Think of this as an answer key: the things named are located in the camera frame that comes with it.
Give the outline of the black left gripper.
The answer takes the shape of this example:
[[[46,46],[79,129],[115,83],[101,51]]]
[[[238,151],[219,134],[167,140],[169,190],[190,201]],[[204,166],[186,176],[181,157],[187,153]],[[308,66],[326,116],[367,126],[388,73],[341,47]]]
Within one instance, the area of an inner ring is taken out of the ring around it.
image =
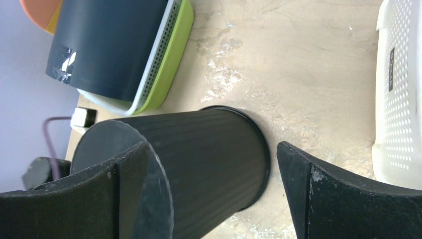
[[[50,158],[38,157],[22,175],[27,191],[1,193],[1,238],[132,238],[149,163],[147,145],[136,144],[72,175],[70,161],[56,163],[59,180],[53,181]]]

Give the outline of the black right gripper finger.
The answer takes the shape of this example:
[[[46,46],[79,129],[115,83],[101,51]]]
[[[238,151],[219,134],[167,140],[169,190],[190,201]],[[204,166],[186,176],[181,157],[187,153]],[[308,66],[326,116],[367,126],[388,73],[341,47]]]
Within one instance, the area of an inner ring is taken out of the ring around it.
[[[360,176],[286,141],[277,160],[297,238],[421,238],[420,190]]]

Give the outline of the cream perforated plastic basket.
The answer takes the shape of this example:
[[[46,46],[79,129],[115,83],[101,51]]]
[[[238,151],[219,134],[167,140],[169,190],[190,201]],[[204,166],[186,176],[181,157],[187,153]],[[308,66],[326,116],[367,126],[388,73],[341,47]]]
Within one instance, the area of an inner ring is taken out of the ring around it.
[[[376,179],[400,187],[422,187],[422,3],[382,2],[379,33],[375,142]]]

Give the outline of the large black plastic bin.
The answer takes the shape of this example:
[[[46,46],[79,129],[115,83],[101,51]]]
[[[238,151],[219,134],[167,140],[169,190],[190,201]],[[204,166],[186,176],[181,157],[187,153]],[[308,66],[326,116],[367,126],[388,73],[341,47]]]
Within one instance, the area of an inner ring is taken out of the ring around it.
[[[142,142],[150,148],[135,239],[200,239],[252,206],[269,180],[271,156],[257,124],[226,106],[109,119],[79,141],[77,173]]]

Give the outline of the dark blue bin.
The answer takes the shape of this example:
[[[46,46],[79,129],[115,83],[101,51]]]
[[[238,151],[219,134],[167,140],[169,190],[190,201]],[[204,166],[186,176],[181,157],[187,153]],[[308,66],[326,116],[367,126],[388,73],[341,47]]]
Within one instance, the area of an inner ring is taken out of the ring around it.
[[[148,61],[165,0],[65,0],[46,74],[71,87],[132,101]]]

